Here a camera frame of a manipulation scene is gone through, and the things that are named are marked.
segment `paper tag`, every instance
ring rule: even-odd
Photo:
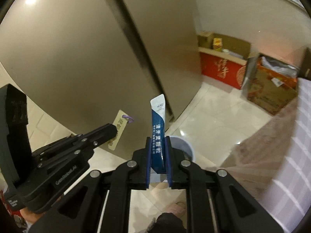
[[[284,84],[284,82],[280,81],[278,78],[272,78],[271,80],[274,85],[276,85],[277,87],[281,86],[282,84]]]
[[[114,126],[116,126],[118,132],[117,132],[117,135],[113,138],[113,139],[110,139],[108,141],[108,148],[112,151],[114,151],[116,149],[116,146],[120,140],[120,137],[124,131],[124,128],[128,122],[128,119],[127,118],[123,118],[122,116],[123,115],[126,115],[126,113],[124,113],[122,110],[119,110],[114,122],[112,123]]]
[[[307,69],[306,74],[304,76],[307,77],[309,72],[310,72],[310,68]]]

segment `red box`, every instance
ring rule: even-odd
[[[213,40],[222,39],[222,51],[213,50]],[[251,44],[235,37],[201,32],[198,35],[202,74],[241,89]]]
[[[245,65],[231,60],[200,52],[202,74],[241,89],[244,80]]]

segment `stainless steel fridge door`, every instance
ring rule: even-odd
[[[0,25],[0,62],[44,111],[74,133],[134,118],[115,151],[129,159],[151,134],[147,79],[105,0],[15,0]]]
[[[123,0],[177,118],[201,86],[192,0]]]

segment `metal screw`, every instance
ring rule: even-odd
[[[188,167],[191,165],[191,162],[189,160],[183,160],[180,164],[184,167]]]
[[[126,164],[128,167],[135,167],[137,165],[136,161],[134,160],[130,160]]]
[[[220,169],[217,173],[220,177],[226,177],[227,176],[227,171],[224,169]]]
[[[92,178],[97,178],[99,175],[100,175],[100,171],[98,171],[98,170],[93,170],[93,171],[91,171],[91,173],[90,173],[90,176],[91,176]]]

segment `floor tile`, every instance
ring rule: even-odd
[[[237,128],[236,130],[243,133],[246,137],[250,137],[256,133],[261,128],[261,125],[255,127],[253,125],[245,125],[243,127]]]
[[[27,125],[27,132],[30,136],[31,133],[36,130],[36,126],[40,119],[43,117],[44,112],[38,106],[32,106],[31,112],[28,112],[28,125]]]
[[[208,115],[214,116],[241,103],[243,99],[241,98],[240,90],[232,87],[228,88],[227,86],[226,84],[211,86],[196,108]]]
[[[58,122],[47,114],[44,114],[40,121],[37,123],[37,128],[48,136],[51,136],[52,132],[56,128]]]
[[[29,97],[27,97],[27,114],[30,115],[35,107],[36,104]]]
[[[101,148],[94,149],[94,155],[89,160],[90,169],[97,169],[101,172],[108,172],[116,169],[126,160],[111,154]]]
[[[186,201],[185,191],[173,190],[168,187],[168,183],[151,183],[142,194],[162,212],[172,203]]]
[[[44,146],[46,142],[49,140],[49,136],[44,134],[42,131],[36,129],[32,132],[32,135],[29,139],[31,151],[35,151],[36,149],[39,149],[40,147]]]
[[[147,228],[152,219],[157,218],[160,212],[155,206],[150,209],[130,209],[128,232],[139,232]]]
[[[145,191],[132,190],[130,209],[152,209],[154,204],[143,194]]]
[[[182,124],[182,122],[187,118],[187,116],[194,110],[196,105],[200,102],[200,100],[204,97],[206,91],[212,86],[212,84],[215,83],[215,80],[202,75],[203,82],[202,86],[197,92],[197,94],[194,96],[192,101],[189,103],[189,105],[186,107],[186,109],[182,112],[182,114],[175,120],[175,122],[171,123],[169,129],[166,131],[166,136],[172,135],[175,130]]]
[[[178,128],[174,135],[184,137],[192,145],[195,153],[199,152],[216,166],[220,166],[229,156],[235,144],[247,138],[245,134],[229,127],[217,127],[208,132],[197,132],[196,137],[183,136]]]
[[[227,127],[237,129],[247,125],[263,126],[270,117],[266,113],[259,114],[255,109],[257,106],[251,106],[248,103],[238,103],[222,111],[214,117],[224,122]]]
[[[177,130],[182,136],[187,137],[190,140],[197,140],[201,139],[201,134],[224,126],[225,123],[207,114],[200,107],[196,106]]]
[[[70,130],[65,128],[60,123],[58,123],[56,128],[54,129],[54,131],[50,135],[50,141],[49,142],[51,143],[51,142],[57,141],[63,137],[70,136],[71,134],[72,134],[72,132]]]

